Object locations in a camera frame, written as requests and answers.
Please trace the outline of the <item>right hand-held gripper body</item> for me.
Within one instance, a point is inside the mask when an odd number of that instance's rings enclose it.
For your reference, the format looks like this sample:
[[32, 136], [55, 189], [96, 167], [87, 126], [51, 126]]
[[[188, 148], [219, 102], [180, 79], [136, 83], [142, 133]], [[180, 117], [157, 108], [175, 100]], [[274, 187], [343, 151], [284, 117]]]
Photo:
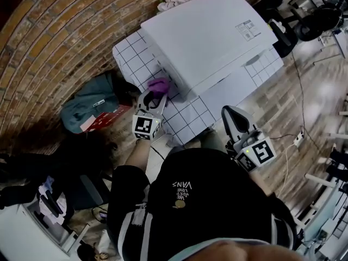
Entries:
[[232, 143], [230, 139], [226, 145], [226, 150], [228, 155], [241, 167], [247, 172], [252, 172], [274, 160], [277, 154], [268, 136], [250, 146], [243, 147], [249, 134], [244, 133], [236, 143]]

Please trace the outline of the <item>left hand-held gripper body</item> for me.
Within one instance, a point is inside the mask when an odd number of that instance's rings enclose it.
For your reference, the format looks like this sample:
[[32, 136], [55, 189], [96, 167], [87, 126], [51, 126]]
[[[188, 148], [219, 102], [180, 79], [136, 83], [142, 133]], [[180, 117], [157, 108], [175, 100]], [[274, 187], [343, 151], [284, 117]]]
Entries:
[[152, 141], [155, 138], [162, 124], [164, 108], [165, 103], [159, 103], [157, 107], [137, 104], [132, 122], [132, 132], [137, 139]]

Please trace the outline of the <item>person's right hand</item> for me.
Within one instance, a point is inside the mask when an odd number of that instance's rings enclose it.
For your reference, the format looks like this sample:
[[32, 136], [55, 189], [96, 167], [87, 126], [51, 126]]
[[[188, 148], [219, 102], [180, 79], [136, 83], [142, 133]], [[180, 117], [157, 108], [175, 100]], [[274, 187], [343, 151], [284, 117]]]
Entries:
[[259, 140], [263, 140], [265, 138], [264, 133], [261, 130], [254, 130], [249, 134], [245, 142], [243, 143], [243, 147], [250, 146]]

